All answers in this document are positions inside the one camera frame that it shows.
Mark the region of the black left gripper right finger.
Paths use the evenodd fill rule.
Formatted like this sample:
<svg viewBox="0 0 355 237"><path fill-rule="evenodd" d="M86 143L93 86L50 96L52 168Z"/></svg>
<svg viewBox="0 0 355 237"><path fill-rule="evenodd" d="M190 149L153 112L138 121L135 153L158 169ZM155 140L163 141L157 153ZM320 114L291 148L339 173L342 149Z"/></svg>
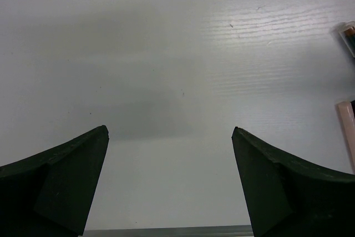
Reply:
<svg viewBox="0 0 355 237"><path fill-rule="evenodd" d="M236 127L236 164L254 236L354 236L354 175Z"/></svg>

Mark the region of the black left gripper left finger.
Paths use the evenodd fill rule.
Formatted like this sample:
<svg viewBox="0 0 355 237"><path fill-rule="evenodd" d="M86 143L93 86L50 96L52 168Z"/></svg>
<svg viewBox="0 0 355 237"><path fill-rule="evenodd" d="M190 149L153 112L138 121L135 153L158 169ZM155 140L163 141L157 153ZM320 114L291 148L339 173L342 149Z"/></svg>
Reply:
<svg viewBox="0 0 355 237"><path fill-rule="evenodd" d="M1 166L1 236L82 236L108 143L101 125Z"/></svg>

